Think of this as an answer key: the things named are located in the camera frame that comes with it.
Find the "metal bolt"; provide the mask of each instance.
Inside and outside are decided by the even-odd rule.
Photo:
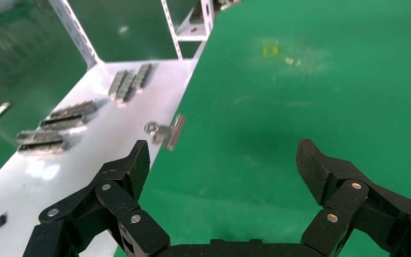
[[[361,185],[357,183],[352,183],[352,187],[355,189],[361,189]]]
[[[134,215],[131,219],[132,223],[138,223],[141,220],[141,216]]]
[[[333,215],[333,214],[328,214],[327,215],[327,220],[329,220],[331,222],[336,222],[336,221],[338,221],[338,217],[336,215]]]
[[[109,185],[109,184],[104,184],[103,186],[102,186],[102,189],[103,190],[108,190],[108,189],[110,189],[111,188],[111,186]]]
[[[58,209],[51,209],[51,210],[48,211],[48,217],[53,217],[58,213],[59,213]]]

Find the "green floor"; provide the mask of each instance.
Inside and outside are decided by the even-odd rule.
[[[172,245],[298,243],[320,210],[302,138],[411,198],[411,1],[245,1],[218,16],[178,113],[140,199]],[[340,256],[388,254],[354,231]]]
[[[85,62],[50,5],[24,2],[0,13],[0,105],[12,104],[0,117],[0,168],[17,149],[15,135],[36,128],[86,71]],[[180,22],[193,2],[170,1],[173,21]],[[177,57],[159,1],[70,3],[104,61]],[[123,26],[128,30],[119,33]],[[40,32],[24,37],[26,30]],[[15,41],[9,33],[23,36]],[[184,44],[184,55],[192,56],[196,47],[195,43]]]

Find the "green background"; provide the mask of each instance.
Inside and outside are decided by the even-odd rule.
[[[298,243],[319,211],[302,138],[411,198],[411,1],[245,1],[218,16],[178,113],[140,200],[172,245]],[[340,256],[388,253],[355,231]]]

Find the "metal block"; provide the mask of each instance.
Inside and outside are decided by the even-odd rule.
[[[65,141],[59,141],[21,145],[17,151],[24,154],[55,154],[62,153],[65,147]]]
[[[127,75],[128,75],[128,72],[126,70],[117,72],[116,76],[114,77],[114,80],[111,83],[111,87],[109,88],[109,91],[108,91],[108,95],[111,97],[111,99],[116,98],[116,94],[119,91],[119,88],[124,82]]]
[[[60,110],[54,111],[51,113],[51,118],[67,116],[67,115],[76,115],[76,114],[84,114],[88,115],[97,110],[97,106],[95,105],[94,101],[87,101],[84,103],[79,103],[73,106],[69,106],[66,108],[62,108]]]
[[[21,131],[16,138],[22,145],[62,140],[57,131]]]
[[[153,135],[152,142],[154,144],[159,144],[166,139],[164,148],[173,151],[176,147],[177,141],[180,137],[180,132],[184,127],[185,116],[182,114],[177,114],[176,119],[172,125],[159,125],[156,122],[148,122],[144,126],[144,131],[147,134]]]
[[[86,123],[86,117],[83,114],[73,114],[45,119],[40,123],[43,130],[66,130],[73,127],[81,127]]]
[[[152,70],[152,65],[150,63],[143,64],[136,74],[136,77],[132,83],[133,90],[141,90],[146,85],[147,78],[149,73]]]
[[[135,76],[134,75],[128,75],[124,82],[122,82],[122,85],[120,86],[119,90],[117,91],[115,100],[117,103],[125,103],[130,96],[130,93],[132,91],[132,82],[134,80]]]
[[[56,131],[22,131],[17,135],[18,152],[50,154],[63,152],[66,143]]]

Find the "white shelf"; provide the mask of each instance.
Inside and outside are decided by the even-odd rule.
[[[208,35],[204,21],[199,24],[191,24],[190,17],[194,8],[190,11],[187,18],[176,29],[176,37],[178,41],[206,41]]]
[[[125,106],[108,98],[108,90],[122,69],[137,71],[143,63],[153,69],[147,85]],[[127,156],[135,142],[149,143],[151,163],[160,145],[144,131],[149,121],[169,124],[196,67],[197,59],[98,63],[72,88],[55,109],[97,99],[100,106],[82,130],[64,134],[71,148],[62,154],[25,156],[15,153],[0,169],[0,256],[22,256],[39,213],[90,183],[105,163]],[[113,257],[117,243],[107,231],[95,237],[81,257]]]

